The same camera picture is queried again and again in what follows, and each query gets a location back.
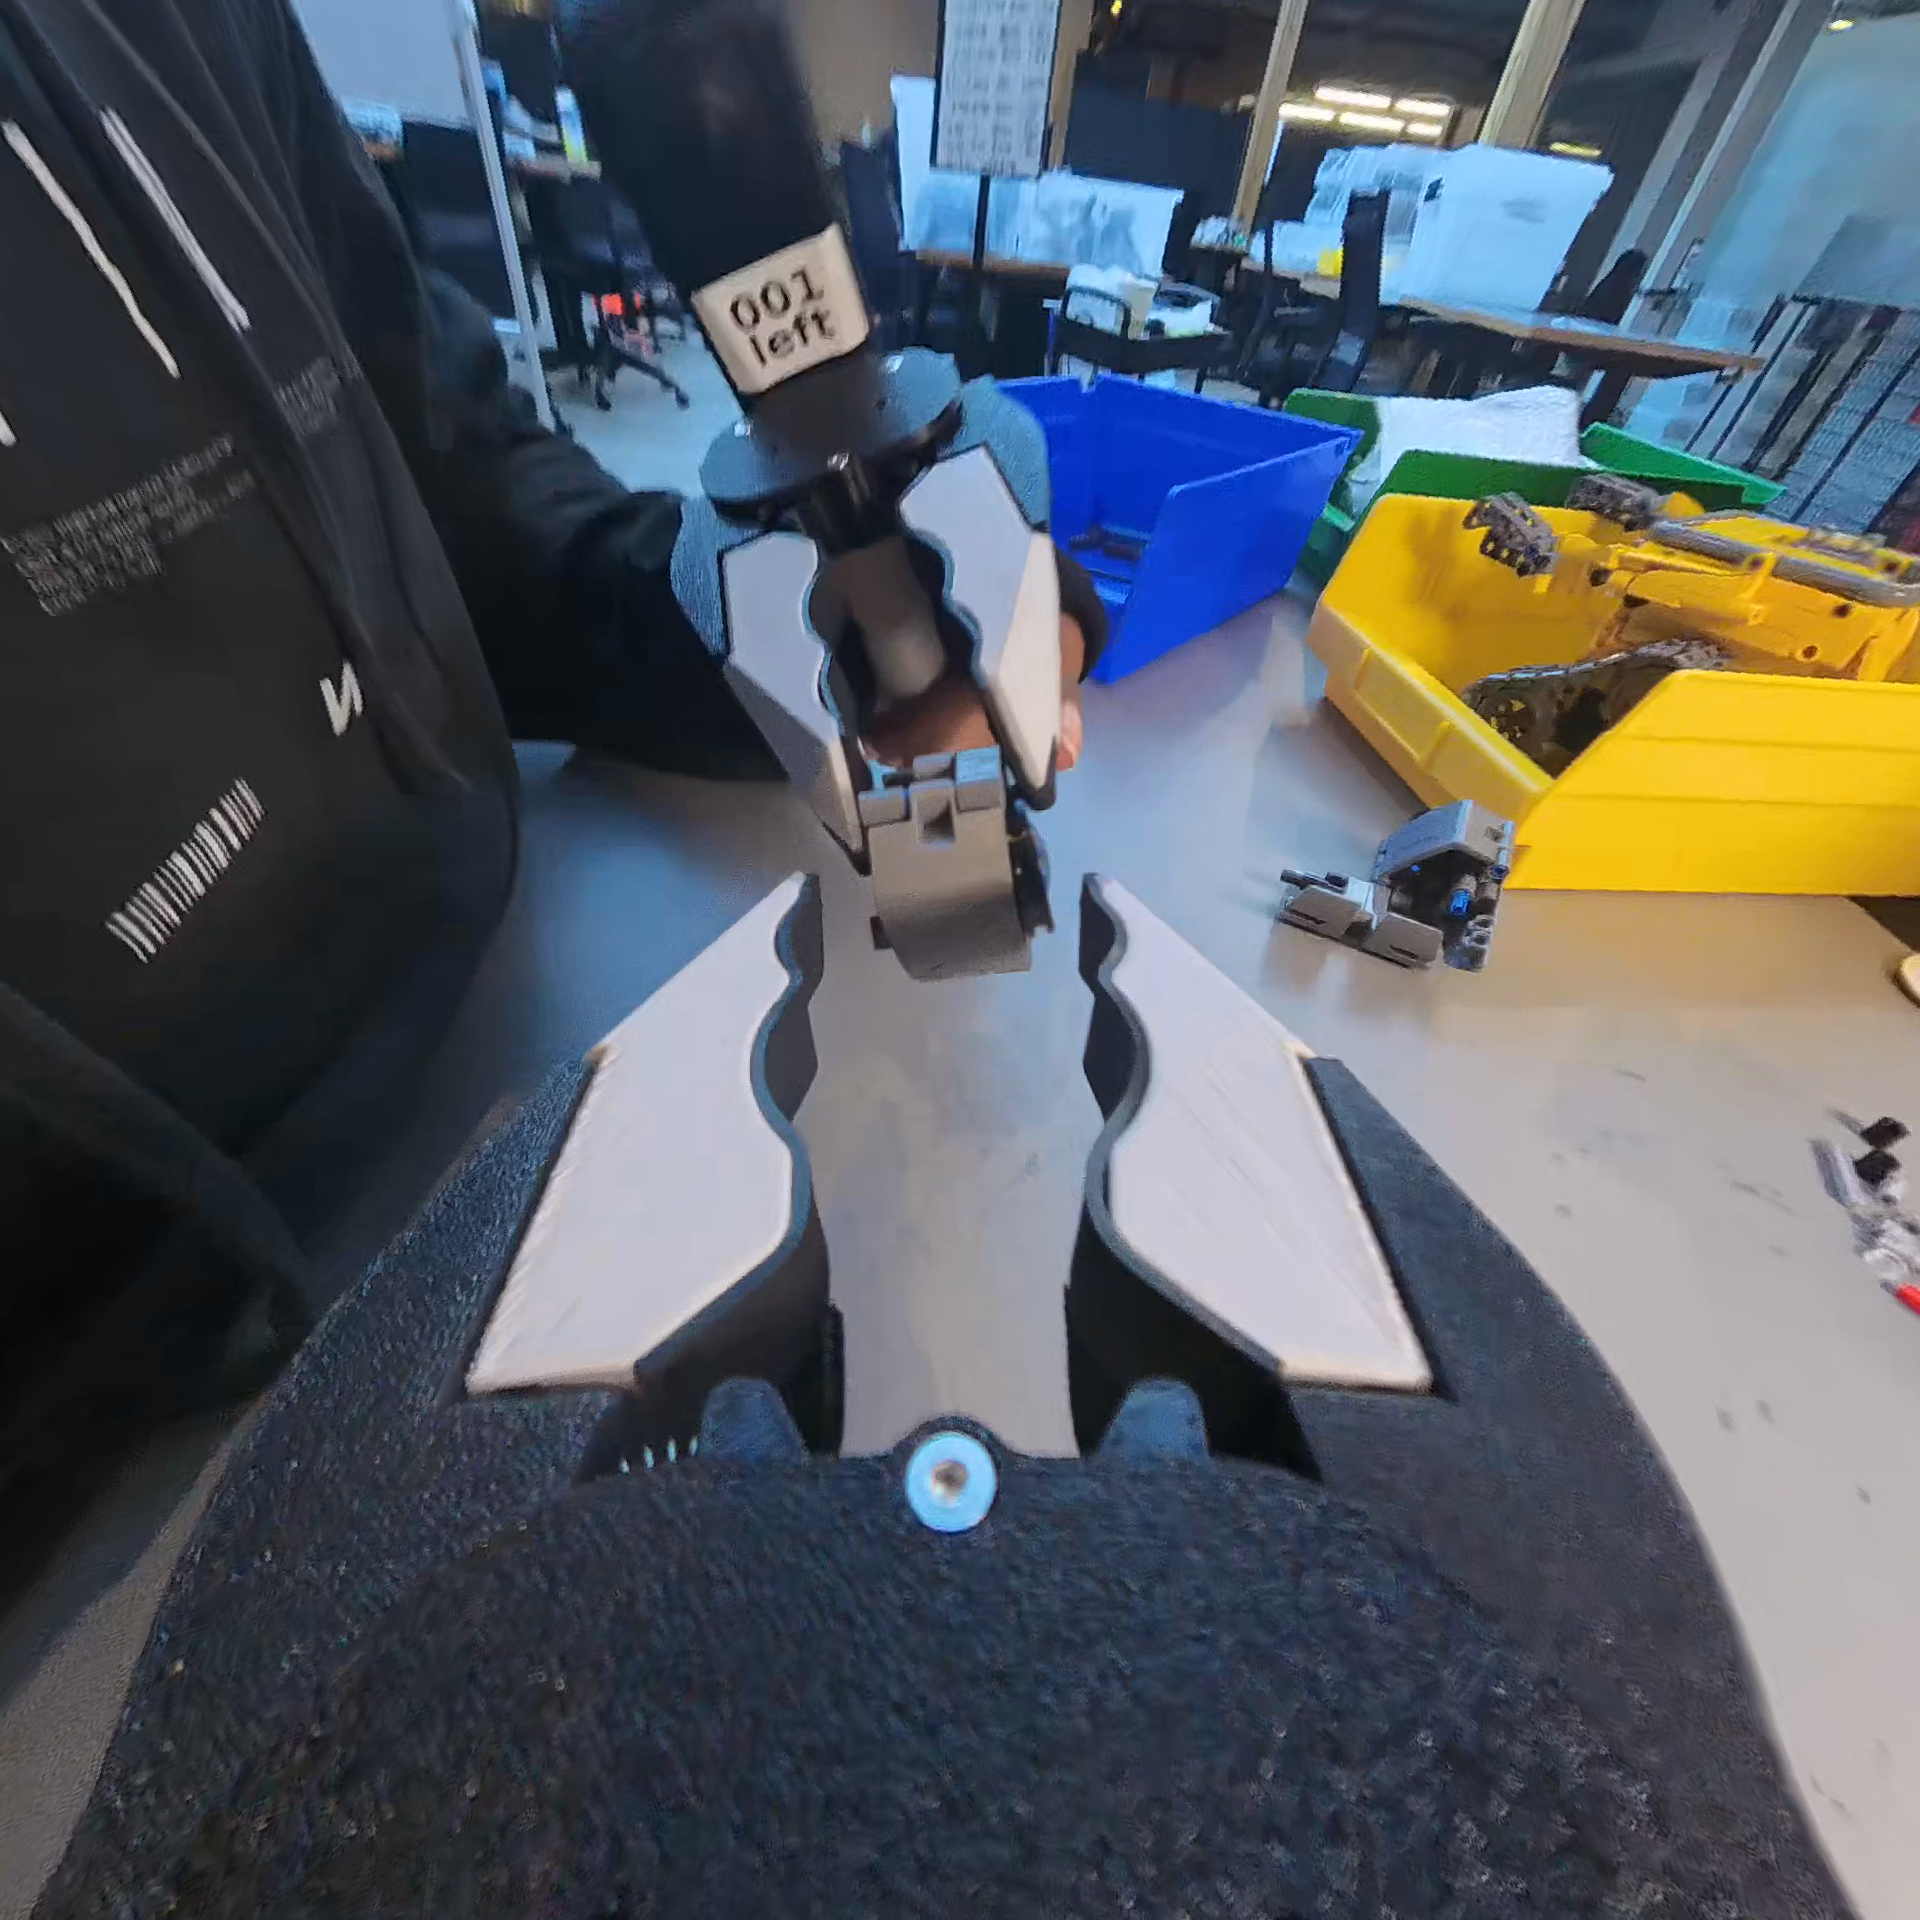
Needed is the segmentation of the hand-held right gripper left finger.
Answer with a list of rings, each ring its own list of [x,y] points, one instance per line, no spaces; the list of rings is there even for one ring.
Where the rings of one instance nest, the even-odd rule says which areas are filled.
[[[468,1397],[610,1388],[641,1428],[696,1428],[742,1377],[828,1428],[830,1267],[798,1130],[823,971],[822,882],[793,874],[587,1051]]]

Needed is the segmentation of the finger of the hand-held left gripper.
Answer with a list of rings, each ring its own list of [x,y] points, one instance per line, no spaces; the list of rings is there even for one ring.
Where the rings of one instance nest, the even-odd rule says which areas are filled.
[[[1055,543],[984,445],[926,469],[898,519],[940,569],[935,605],[966,635],[968,672],[1019,801],[1049,809],[1065,709]]]
[[[721,557],[726,674],[784,777],[844,850],[871,874],[859,797],[871,788],[854,685],[822,634],[815,599],[825,562],[801,532],[766,532]]]

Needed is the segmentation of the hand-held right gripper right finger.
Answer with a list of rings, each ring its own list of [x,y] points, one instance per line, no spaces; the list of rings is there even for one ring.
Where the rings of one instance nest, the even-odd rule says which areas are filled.
[[[1191,1392],[1211,1444],[1303,1444],[1302,1395],[1430,1400],[1312,1049],[1112,876],[1083,877],[1076,965],[1100,1127],[1067,1277],[1075,1441],[1150,1384]]]

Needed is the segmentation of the grey brick wheel assembly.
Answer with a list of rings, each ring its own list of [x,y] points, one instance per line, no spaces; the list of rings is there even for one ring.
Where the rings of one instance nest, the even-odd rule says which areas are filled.
[[[874,941],[916,981],[1031,970],[1055,928],[1048,853],[996,747],[871,769],[857,796]]]

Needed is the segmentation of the grey desk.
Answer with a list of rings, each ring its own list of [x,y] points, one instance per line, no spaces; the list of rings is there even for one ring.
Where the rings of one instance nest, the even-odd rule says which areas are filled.
[[[848,1447],[966,1412],[1067,1451],[1062,1292],[1100,1125],[1076,896],[1112,876],[1352,1068],[1572,1312],[1694,1508],[1833,1873],[1860,1915],[1915,1915],[1915,1315],[1816,1156],[1840,1116],[1915,1127],[1905,941],[1840,898],[1508,895],[1487,971],[1418,977],[1281,928],[1286,869],[1342,872],[1408,811],[1321,685],[1286,595],[1091,689],[1040,825],[1057,932],[1025,977],[942,988],[867,947],[854,876],[783,788],[520,745],[511,914],[326,1273],[810,869],[828,959],[801,1132]]]

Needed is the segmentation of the person's left hand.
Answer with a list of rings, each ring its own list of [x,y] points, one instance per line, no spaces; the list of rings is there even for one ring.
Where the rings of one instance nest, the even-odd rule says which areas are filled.
[[[1086,667],[1086,635],[1071,612],[1062,618],[1063,711],[1057,769],[1076,765],[1086,744],[1082,674]],[[896,705],[874,717],[859,752],[867,762],[898,765],[940,752],[988,751],[996,744],[993,721],[972,684],[945,679],[913,703]]]

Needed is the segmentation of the black office chair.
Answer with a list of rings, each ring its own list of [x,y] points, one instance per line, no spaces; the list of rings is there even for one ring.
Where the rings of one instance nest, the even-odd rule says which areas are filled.
[[[658,351],[660,307],[687,329],[679,297],[656,271],[638,216],[600,177],[523,177],[536,264],[556,329],[559,365],[609,411],[628,369],[689,411],[691,396]]]

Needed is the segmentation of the blue plastic bin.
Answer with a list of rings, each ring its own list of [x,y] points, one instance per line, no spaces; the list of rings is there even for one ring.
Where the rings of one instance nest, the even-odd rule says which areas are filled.
[[[1102,375],[1003,383],[1048,444],[1049,528],[1110,612],[1116,684],[1283,592],[1361,433]]]

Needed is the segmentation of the black utility cart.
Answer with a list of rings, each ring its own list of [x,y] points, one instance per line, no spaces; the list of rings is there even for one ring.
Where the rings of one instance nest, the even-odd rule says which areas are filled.
[[[1217,295],[1131,272],[1072,271],[1048,299],[1046,375],[1116,375],[1150,383],[1191,375],[1201,393],[1238,357],[1217,317]]]

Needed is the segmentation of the handwritten whiteboard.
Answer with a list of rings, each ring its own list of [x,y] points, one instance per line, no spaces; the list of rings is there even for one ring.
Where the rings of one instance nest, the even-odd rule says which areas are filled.
[[[1049,145],[1058,3],[942,3],[935,71],[935,168],[1036,179]]]

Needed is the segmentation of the white easel board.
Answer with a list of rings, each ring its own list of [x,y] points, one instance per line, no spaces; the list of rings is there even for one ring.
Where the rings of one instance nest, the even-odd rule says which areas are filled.
[[[473,5],[297,3],[295,12],[424,257],[486,308],[513,383],[553,426]]]

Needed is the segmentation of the white packing sheet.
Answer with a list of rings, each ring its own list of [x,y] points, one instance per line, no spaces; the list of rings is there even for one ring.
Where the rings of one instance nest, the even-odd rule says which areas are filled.
[[[1579,393],[1544,385],[1472,400],[1378,397],[1376,464],[1388,476],[1411,452],[1516,464],[1585,466]]]

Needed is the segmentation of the person's black hoodie torso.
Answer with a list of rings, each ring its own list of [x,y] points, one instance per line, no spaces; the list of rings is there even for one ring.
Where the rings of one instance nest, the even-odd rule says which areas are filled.
[[[4,5],[4,1601],[255,1386],[513,889],[400,216],[289,5]]]

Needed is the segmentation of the clear storage box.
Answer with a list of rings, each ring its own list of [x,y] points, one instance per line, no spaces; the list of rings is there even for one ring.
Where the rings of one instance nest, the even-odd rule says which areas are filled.
[[[1539,308],[1579,229],[1614,184],[1592,155],[1471,145],[1436,152],[1408,143],[1335,149],[1321,159],[1303,217],[1303,245],[1339,241],[1355,196],[1388,194],[1385,304],[1438,303]]]

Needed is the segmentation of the pile of small brick parts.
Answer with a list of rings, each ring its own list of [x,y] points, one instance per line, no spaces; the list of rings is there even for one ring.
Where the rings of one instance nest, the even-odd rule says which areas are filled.
[[[1832,1132],[1810,1140],[1818,1177],[1844,1213],[1860,1267],[1918,1316],[1915,1132],[1892,1116],[1830,1111],[1830,1122]]]

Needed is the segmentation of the yellow plastic bin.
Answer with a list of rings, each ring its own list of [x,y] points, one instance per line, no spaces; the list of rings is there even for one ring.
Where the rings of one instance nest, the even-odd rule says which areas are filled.
[[[1572,595],[1489,562],[1471,506],[1378,504],[1307,631],[1330,705],[1423,804],[1513,823],[1521,889],[1915,896],[1915,684],[1688,672],[1550,776],[1462,696],[1571,660]]]

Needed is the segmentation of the wooden background table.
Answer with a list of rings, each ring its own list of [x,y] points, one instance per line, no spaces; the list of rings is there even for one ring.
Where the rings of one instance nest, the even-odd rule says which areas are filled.
[[[1244,332],[1250,353],[1260,353],[1258,340],[1272,329],[1281,329],[1291,351],[1303,351],[1314,327],[1335,323],[1342,303],[1330,277],[1267,272],[1247,257],[1227,257],[1227,285],[1235,295],[1250,290],[1263,297],[1260,321]],[[1388,339],[1415,340],[1430,397],[1467,397],[1495,377],[1516,377],[1524,353],[1571,363],[1595,379],[1585,426],[1612,424],[1640,379],[1714,377],[1731,385],[1758,377],[1768,363],[1758,353],[1657,339],[1608,321],[1411,295],[1382,297],[1378,304],[1382,321],[1368,324],[1370,340],[1358,357]]]

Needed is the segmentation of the green plastic bin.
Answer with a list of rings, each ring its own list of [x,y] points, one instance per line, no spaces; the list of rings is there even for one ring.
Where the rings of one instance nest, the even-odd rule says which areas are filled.
[[[1407,449],[1382,469],[1378,451],[1390,403],[1378,396],[1314,388],[1302,388],[1283,403],[1288,417],[1338,426],[1358,436],[1299,561],[1299,571],[1314,589],[1330,584],[1382,497],[1476,500],[1506,495],[1535,509],[1559,509],[1568,504],[1576,480],[1588,471],[1619,473],[1664,497],[1684,497],[1700,513],[1770,513],[1785,492],[1785,482],[1608,424],[1579,433],[1572,464],[1518,461],[1489,451]]]

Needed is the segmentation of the yellow brick robot model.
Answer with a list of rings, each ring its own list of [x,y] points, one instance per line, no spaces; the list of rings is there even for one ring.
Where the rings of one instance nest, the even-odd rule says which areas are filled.
[[[1462,696],[1552,777],[1678,674],[1915,684],[1918,561],[1879,536],[1681,514],[1610,471],[1585,473],[1568,513],[1585,519],[1568,536],[1518,495],[1463,517],[1489,562],[1572,595],[1571,660],[1508,666]]]

